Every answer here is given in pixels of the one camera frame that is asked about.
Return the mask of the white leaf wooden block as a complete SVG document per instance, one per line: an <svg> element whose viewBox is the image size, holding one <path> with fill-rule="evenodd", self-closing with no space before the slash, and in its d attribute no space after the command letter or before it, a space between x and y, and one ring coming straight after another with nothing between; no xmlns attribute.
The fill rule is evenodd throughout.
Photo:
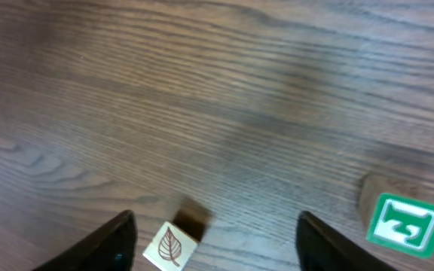
<svg viewBox="0 0 434 271"><path fill-rule="evenodd" d="M184 198L170 220L163 222L142 253L161 271L183 271L201 243L213 213L192 198Z"/></svg>

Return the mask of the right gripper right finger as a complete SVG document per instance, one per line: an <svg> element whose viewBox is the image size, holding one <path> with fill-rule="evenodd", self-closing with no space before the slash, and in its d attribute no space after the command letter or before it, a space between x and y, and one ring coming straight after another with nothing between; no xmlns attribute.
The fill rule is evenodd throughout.
<svg viewBox="0 0 434 271"><path fill-rule="evenodd" d="M298 216L295 247L302 271L396 271L309 211Z"/></svg>

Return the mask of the green picture wooden block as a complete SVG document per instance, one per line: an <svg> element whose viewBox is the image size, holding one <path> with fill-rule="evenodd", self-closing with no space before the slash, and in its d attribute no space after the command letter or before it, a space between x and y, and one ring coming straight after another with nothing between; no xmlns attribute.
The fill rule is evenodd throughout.
<svg viewBox="0 0 434 271"><path fill-rule="evenodd" d="M434 255L434 203L417 182L368 174L357 211L369 242L423 259Z"/></svg>

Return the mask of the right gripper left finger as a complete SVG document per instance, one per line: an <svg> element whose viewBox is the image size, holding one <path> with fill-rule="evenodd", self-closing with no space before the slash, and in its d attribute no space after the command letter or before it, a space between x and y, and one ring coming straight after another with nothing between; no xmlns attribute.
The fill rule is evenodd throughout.
<svg viewBox="0 0 434 271"><path fill-rule="evenodd" d="M134 212L124 210L35 271L131 271L137 240Z"/></svg>

